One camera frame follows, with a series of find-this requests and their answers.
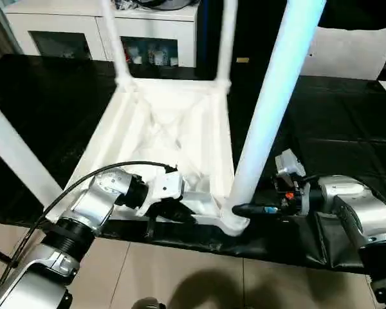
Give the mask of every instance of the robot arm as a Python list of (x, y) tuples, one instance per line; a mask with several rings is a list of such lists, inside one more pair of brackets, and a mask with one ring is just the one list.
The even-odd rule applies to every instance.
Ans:
[(267, 206), (238, 205), (233, 212), (248, 218), (270, 214), (306, 216), (312, 211), (336, 214), (372, 279), (376, 299), (386, 304), (386, 204), (354, 178), (306, 177), (290, 149), (276, 157), (276, 167), (276, 202)]
[(386, 304), (386, 204), (350, 177), (320, 178), (325, 204), (332, 205), (372, 279), (379, 303)]
[(154, 204), (181, 198), (182, 192), (183, 180), (177, 171), (160, 175), (148, 184), (119, 168), (95, 176), (0, 286), (0, 309), (69, 308), (73, 298), (66, 287), (74, 280), (114, 205), (137, 208), (143, 215)]

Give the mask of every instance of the tile floor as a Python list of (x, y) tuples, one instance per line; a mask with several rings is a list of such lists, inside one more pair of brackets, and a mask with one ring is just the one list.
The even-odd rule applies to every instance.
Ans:
[[(0, 225), (0, 249), (11, 254), (25, 231)], [(130, 309), (149, 296), (171, 309), (381, 308), (363, 275), (107, 239), (94, 242), (69, 291), (74, 309)]]

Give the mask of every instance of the black table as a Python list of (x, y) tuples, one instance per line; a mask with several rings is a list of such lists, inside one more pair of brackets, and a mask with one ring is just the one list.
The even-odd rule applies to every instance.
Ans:
[[(132, 66), (137, 77), (197, 79), (194, 69)], [(115, 90), (110, 62), (7, 55), (0, 60), (0, 109), (61, 186), (73, 172)], [(228, 98), (234, 164), (237, 164), (260, 79), (233, 68)], [(264, 176), (274, 156), (292, 148), (308, 174), (361, 179), (386, 199), (386, 92), (378, 82), (299, 78)], [(42, 206), (0, 159), (0, 223), (28, 227)], [(261, 186), (255, 199), (263, 197)], [(231, 238), (218, 228), (158, 223), (152, 239), (146, 222), (110, 221), (103, 237), (190, 248), (292, 265), (362, 272), (362, 264), (334, 216), (253, 220)]]

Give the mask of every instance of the white cabinet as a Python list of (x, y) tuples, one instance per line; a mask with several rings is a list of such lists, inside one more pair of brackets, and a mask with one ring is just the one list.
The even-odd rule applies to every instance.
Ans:
[[(113, 60), (99, 0), (20, 0), (4, 11), (27, 55)], [(116, 11), (115, 18), (136, 63), (194, 67), (197, 12), (198, 5), (169, 12), (136, 9)]]
[[(179, 66), (196, 66), (196, 27), (195, 23), (188, 21), (158, 21), (153, 19), (126, 19), (116, 18), (118, 34), (126, 45), (126, 39), (133, 38), (147, 40), (147, 45), (154, 39), (159, 39), (157, 44), (169, 45), (172, 41), (177, 49)], [(106, 57), (113, 61), (113, 52), (109, 43), (107, 29), (101, 17), (97, 18), (97, 26), (103, 40)]]
[(94, 17), (7, 14), (7, 19), (27, 55), (106, 59)]

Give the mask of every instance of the black cloth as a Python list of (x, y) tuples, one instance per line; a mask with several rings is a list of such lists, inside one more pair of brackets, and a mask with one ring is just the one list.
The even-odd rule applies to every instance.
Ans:
[[(194, 69), (131, 66), (138, 77), (195, 79)], [(61, 186), (72, 174), (115, 90), (110, 62), (6, 56), (0, 60), (0, 109)], [(228, 96), (234, 164), (241, 153), (261, 81), (233, 68)], [(300, 77), (279, 129), (274, 156), (292, 148), (308, 174), (344, 174), (386, 199), (386, 92), (378, 82)], [(258, 187), (255, 199), (263, 197)], [(29, 226), (42, 206), (0, 159), (0, 223)], [(362, 272), (334, 216), (253, 220), (232, 238), (217, 227), (111, 221), (103, 237), (189, 248), (292, 265)]]

